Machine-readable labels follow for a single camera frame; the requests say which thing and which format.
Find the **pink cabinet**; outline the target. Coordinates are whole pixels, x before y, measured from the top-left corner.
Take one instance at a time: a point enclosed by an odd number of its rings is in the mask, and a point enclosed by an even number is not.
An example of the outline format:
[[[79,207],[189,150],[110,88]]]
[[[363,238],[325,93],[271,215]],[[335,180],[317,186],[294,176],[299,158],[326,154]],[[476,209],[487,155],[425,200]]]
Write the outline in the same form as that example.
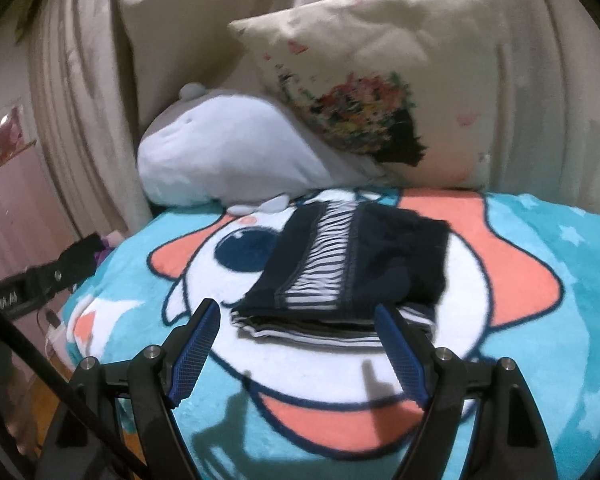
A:
[[[0,110],[0,281],[48,263],[76,240],[22,105]]]

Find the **grey white plush pillow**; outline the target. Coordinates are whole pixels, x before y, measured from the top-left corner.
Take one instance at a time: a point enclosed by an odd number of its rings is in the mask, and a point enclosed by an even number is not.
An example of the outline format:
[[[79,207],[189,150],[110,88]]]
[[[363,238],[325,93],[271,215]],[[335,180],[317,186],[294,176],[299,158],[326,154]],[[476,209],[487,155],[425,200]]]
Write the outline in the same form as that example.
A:
[[[144,133],[137,171],[151,203],[189,207],[215,200],[241,214],[385,177],[373,159],[327,145],[279,102],[196,82],[181,88]]]

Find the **navy striped pants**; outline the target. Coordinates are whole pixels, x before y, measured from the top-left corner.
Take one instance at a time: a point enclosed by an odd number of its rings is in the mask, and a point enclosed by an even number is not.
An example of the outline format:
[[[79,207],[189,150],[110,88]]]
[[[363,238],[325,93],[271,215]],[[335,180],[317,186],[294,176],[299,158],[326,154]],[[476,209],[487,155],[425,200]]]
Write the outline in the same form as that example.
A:
[[[350,200],[303,205],[230,322],[252,338],[371,349],[380,345],[375,310],[385,306],[432,338],[450,238],[448,222],[412,210]]]

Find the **cream floral print pillow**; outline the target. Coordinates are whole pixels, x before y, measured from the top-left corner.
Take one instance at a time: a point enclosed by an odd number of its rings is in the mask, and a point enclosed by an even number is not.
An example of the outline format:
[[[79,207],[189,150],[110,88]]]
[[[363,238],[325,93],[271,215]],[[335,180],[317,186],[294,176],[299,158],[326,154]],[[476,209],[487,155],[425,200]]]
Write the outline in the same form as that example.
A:
[[[426,188],[482,188],[498,0],[321,0],[232,21],[268,92],[325,143]]]

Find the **beige curtain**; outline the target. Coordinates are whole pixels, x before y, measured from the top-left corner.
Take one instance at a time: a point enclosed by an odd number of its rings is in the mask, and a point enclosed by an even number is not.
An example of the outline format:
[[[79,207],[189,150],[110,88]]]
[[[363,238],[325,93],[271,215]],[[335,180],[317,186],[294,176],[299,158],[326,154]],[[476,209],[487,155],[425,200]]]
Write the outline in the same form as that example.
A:
[[[34,117],[80,233],[151,217],[135,154],[183,84],[254,81],[227,25],[317,0],[30,0]],[[505,117],[490,187],[600,214],[600,25],[590,0],[501,0]]]

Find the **teal cartoon fleece blanket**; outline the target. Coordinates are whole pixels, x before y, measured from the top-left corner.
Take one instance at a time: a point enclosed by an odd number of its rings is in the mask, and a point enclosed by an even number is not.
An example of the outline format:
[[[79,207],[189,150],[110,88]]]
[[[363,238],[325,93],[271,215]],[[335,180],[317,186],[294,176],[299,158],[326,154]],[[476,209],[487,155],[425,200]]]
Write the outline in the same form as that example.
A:
[[[434,341],[520,366],[558,476],[600,466],[600,215],[524,195],[329,190],[449,223]],[[223,313],[257,281],[288,211],[165,212],[120,245],[64,307],[73,361],[131,359],[201,300]],[[256,339],[223,321],[174,413],[206,479],[388,479],[422,417],[378,350]]]

